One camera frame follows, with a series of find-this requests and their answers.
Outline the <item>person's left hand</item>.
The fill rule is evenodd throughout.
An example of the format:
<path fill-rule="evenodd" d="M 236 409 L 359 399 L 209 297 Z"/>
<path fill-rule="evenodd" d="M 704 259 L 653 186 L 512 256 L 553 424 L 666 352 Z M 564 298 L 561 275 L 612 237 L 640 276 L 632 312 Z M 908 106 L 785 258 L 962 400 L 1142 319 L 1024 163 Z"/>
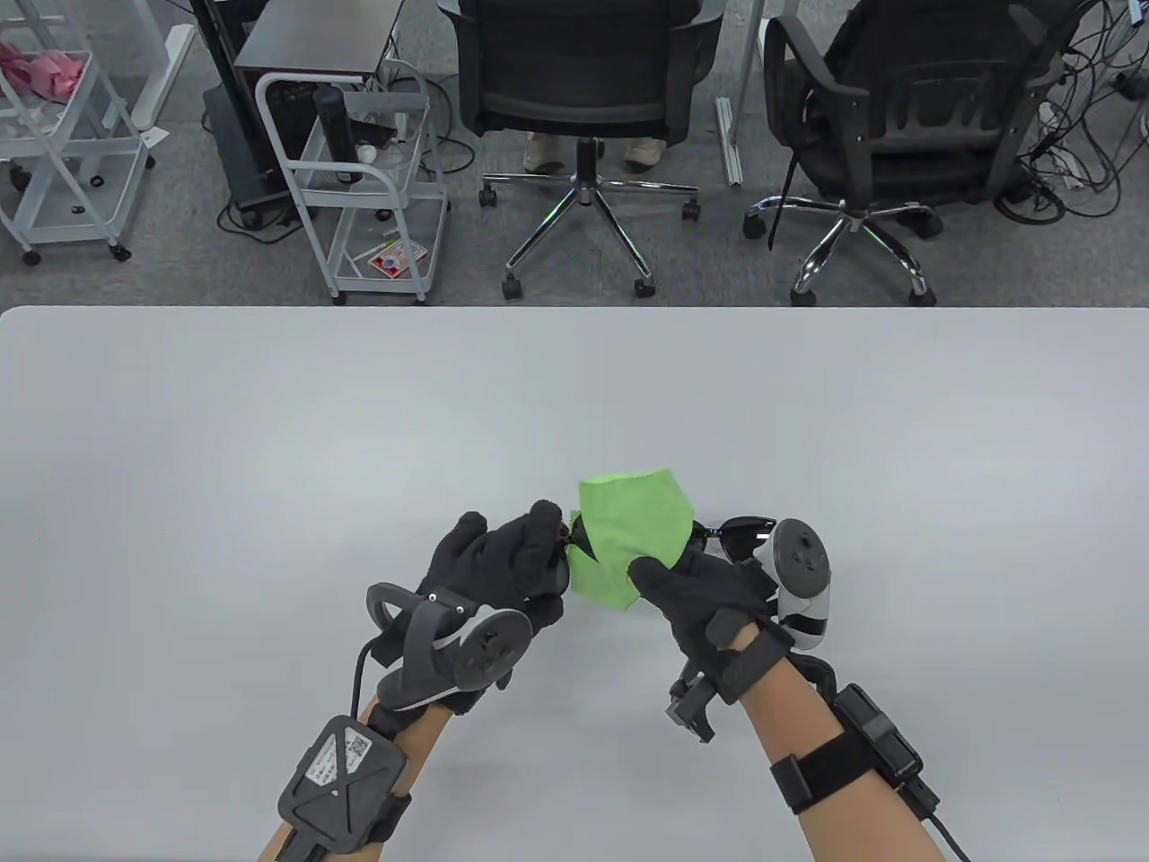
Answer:
<path fill-rule="evenodd" d="M 480 606 L 524 611 L 535 633 L 552 628 L 562 619 L 564 599 L 542 587 L 562 526 L 560 506 L 542 499 L 499 528 L 489 528 L 481 513 L 466 511 L 435 546 L 418 592 L 446 590 Z"/>

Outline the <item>person's right hand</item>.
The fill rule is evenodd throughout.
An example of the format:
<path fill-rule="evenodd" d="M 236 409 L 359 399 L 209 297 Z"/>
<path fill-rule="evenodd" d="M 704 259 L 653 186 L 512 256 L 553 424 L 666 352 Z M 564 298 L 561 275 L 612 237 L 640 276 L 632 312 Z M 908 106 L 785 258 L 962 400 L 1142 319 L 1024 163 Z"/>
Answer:
<path fill-rule="evenodd" d="M 791 656 L 794 638 L 771 619 L 768 601 L 737 565 L 704 551 L 685 551 L 666 567 L 658 559 L 629 564 L 629 579 L 668 619 L 689 664 L 732 705 Z"/>

